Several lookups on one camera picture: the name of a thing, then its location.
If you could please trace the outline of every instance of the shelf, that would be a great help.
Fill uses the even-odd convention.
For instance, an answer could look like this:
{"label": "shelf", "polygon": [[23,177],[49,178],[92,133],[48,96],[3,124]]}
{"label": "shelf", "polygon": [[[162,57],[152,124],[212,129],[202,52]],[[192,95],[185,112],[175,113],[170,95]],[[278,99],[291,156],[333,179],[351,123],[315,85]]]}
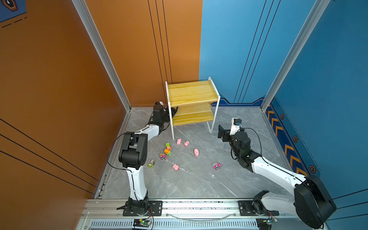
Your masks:
{"label": "shelf", "polygon": [[195,81],[168,85],[171,107],[216,102],[217,93],[211,81]]}
{"label": "shelf", "polygon": [[213,121],[213,114],[208,102],[180,106],[173,117],[173,126]]}

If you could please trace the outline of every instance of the lower shelf board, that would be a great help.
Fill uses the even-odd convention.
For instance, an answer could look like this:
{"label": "lower shelf board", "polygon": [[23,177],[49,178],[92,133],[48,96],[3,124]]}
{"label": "lower shelf board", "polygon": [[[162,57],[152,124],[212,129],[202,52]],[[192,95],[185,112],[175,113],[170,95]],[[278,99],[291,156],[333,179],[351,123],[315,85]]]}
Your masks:
{"label": "lower shelf board", "polygon": [[173,126],[195,124],[213,121],[213,114],[209,103],[179,106],[173,117]]}

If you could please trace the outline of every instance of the orange chevron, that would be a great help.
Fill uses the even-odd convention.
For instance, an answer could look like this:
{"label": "orange chevron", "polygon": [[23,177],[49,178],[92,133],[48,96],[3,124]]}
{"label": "orange chevron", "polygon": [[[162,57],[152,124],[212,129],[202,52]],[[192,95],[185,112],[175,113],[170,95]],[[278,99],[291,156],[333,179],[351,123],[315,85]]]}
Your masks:
{"label": "orange chevron", "polygon": [[276,130],[275,130],[276,136],[277,136],[277,130],[284,130],[284,129],[280,126],[276,126]]}
{"label": "orange chevron", "polygon": [[308,176],[306,172],[304,172],[303,170],[299,169],[298,167],[297,167],[297,173],[298,174],[303,174],[305,176]]}
{"label": "orange chevron", "polygon": [[273,111],[268,111],[268,120],[270,119],[270,113],[275,114]]}
{"label": "orange chevron", "polygon": [[300,163],[300,160],[298,158],[296,158],[295,156],[290,155],[290,166],[293,167],[293,160],[296,160],[297,162]]}
{"label": "orange chevron", "polygon": [[278,120],[278,119],[276,119],[276,118],[272,118],[272,119],[271,119],[271,121],[272,121],[271,126],[273,127],[273,122],[274,122],[274,121],[279,121],[279,120]]}
{"label": "orange chevron", "polygon": [[293,150],[294,151],[294,148],[293,147],[291,147],[291,146],[289,146],[289,145],[285,145],[285,155],[287,156],[287,149],[291,149],[291,150]]}

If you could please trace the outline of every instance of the gray marble floor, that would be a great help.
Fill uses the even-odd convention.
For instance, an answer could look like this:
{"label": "gray marble floor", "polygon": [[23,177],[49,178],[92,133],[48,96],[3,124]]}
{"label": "gray marble floor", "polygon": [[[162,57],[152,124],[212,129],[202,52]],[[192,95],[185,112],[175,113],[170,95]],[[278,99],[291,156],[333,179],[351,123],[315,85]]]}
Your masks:
{"label": "gray marble floor", "polygon": [[[132,109],[126,130],[136,131],[142,128],[151,112],[152,109]],[[155,159],[153,169],[147,167],[147,162],[144,165],[149,198],[247,198],[255,196],[261,190],[288,194],[282,187],[242,168],[231,158],[228,142],[217,138],[217,127],[220,124],[225,129],[230,129],[232,117],[241,118],[243,127],[253,128],[259,133],[264,157],[285,167],[260,108],[220,107],[212,134],[209,133],[206,123],[174,127],[175,138],[182,138],[183,142],[189,140],[188,147],[183,144],[176,145],[176,140],[171,138],[170,128],[148,142],[148,158]],[[251,148],[259,153],[260,146],[256,134],[251,130],[247,133],[252,140]],[[160,160],[159,154],[165,149],[166,142],[171,144],[172,156],[167,160]],[[199,149],[198,157],[193,153],[195,148]],[[222,167],[213,169],[213,162],[220,162]],[[178,171],[173,169],[174,164],[179,165]],[[114,166],[121,167],[117,159]],[[129,193],[126,172],[112,169],[103,198],[128,198]]]}

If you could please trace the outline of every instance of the brown wall panel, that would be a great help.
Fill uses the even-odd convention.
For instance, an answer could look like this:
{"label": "brown wall panel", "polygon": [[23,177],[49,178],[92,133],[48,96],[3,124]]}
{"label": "brown wall panel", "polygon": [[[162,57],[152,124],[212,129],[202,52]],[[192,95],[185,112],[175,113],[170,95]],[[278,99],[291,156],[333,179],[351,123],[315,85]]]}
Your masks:
{"label": "brown wall panel", "polygon": [[0,229],[74,229],[125,110],[72,1],[26,6],[0,27],[0,134],[81,179],[0,136],[0,151],[71,183],[0,152]]}
{"label": "brown wall panel", "polygon": [[166,101],[165,81],[198,81],[202,0],[86,2],[132,106]]}

